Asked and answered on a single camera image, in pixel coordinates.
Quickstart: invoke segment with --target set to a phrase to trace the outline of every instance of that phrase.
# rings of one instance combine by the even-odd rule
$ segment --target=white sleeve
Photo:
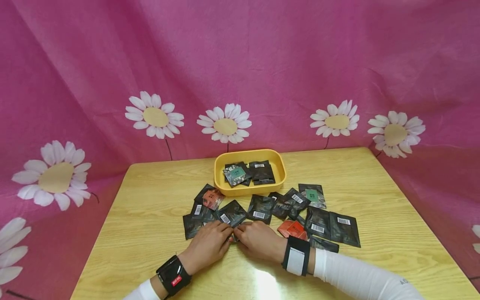
[[[153,290],[150,279],[148,279],[123,300],[160,300],[160,298]]]
[[[316,249],[315,277],[358,300],[423,300],[401,276],[358,259]]]

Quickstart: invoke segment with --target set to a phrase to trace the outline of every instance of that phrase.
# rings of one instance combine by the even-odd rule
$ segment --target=barcode label
[[[297,195],[295,195],[295,194],[292,196],[292,198],[293,198],[293,200],[297,201],[298,203],[302,203],[302,202],[303,202],[303,200],[302,200],[300,197],[298,197]]]
[[[197,208],[195,208],[195,212],[193,213],[194,215],[199,215],[200,211],[202,210],[202,205],[197,205]]]
[[[325,232],[325,228],[320,227],[320,226],[315,225],[315,224],[312,224],[312,229],[315,230],[316,232],[320,232],[320,233],[324,233],[324,232]]]
[[[261,212],[253,212],[253,217],[259,218],[259,219],[265,219],[265,214]]]
[[[222,219],[222,221],[224,221],[225,223],[230,224],[230,220],[227,217],[227,215],[225,215],[225,214],[221,215],[220,219]]]
[[[342,219],[342,218],[339,218],[339,217],[337,217],[336,219],[338,220],[338,222],[340,224],[350,225],[350,220],[348,220],[348,219]]]

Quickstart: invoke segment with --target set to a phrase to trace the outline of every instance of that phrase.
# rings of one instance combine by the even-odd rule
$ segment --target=wrist strap
[[[298,276],[306,276],[308,269],[308,260],[310,258],[310,243],[305,240],[288,237],[285,257],[283,259],[283,268],[290,273]]]

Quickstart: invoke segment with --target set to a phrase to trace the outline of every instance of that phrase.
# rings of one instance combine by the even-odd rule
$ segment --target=table surface
[[[327,210],[357,218],[362,248],[340,253],[407,278],[425,299],[480,299],[478,292],[366,148],[283,153],[285,193],[321,184]],[[213,184],[214,159],[132,165],[98,236],[72,299],[122,299],[189,244],[182,215]],[[248,208],[250,196],[236,197]],[[222,205],[233,198],[226,198]],[[272,218],[271,227],[281,224]],[[195,276],[176,299],[349,299],[313,276],[247,259],[235,244],[219,263]]]

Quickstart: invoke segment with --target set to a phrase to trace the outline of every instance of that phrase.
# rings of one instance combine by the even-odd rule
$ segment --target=white daisy
[[[80,207],[84,199],[90,198],[86,190],[87,170],[91,163],[82,163],[85,151],[75,149],[72,142],[65,148],[59,141],[53,141],[40,149],[42,160],[29,160],[24,164],[25,171],[16,173],[12,180],[22,187],[17,196],[22,199],[34,199],[34,203],[47,206],[55,199],[64,211],[70,206],[69,197]]]
[[[394,111],[388,112],[388,118],[376,115],[370,119],[368,123],[375,127],[368,129],[368,133],[377,134],[373,137],[375,148],[393,158],[405,158],[405,153],[412,153],[410,146],[420,142],[419,135],[425,131],[425,125],[418,117],[407,120],[406,113]]]
[[[323,137],[328,137],[330,134],[349,136],[350,131],[357,128],[360,116],[355,114],[357,106],[352,107],[352,100],[343,101],[338,108],[334,104],[330,104],[327,106],[327,111],[318,109],[316,113],[310,115],[310,118],[315,120],[310,127],[319,127],[317,135],[322,134]]]
[[[207,110],[207,116],[200,115],[197,120],[198,125],[205,128],[202,132],[205,134],[212,134],[212,140],[220,140],[226,144],[229,141],[233,144],[240,143],[244,137],[249,136],[249,133],[244,130],[252,125],[252,121],[248,120],[250,113],[244,111],[240,113],[240,105],[227,104],[225,105],[225,113],[220,107],[215,107],[213,110]]]
[[[25,219],[15,218],[0,230],[0,285],[14,280],[22,271],[22,267],[13,266],[27,254],[28,247],[13,248],[32,230],[25,226]]]
[[[174,138],[174,133],[180,134],[177,127],[183,127],[182,114],[173,112],[175,105],[173,103],[165,103],[157,94],[150,96],[147,92],[141,91],[140,98],[130,97],[130,102],[136,107],[127,106],[125,117],[129,120],[136,121],[133,125],[135,129],[147,128],[147,135],[156,136],[164,139],[165,136]]]

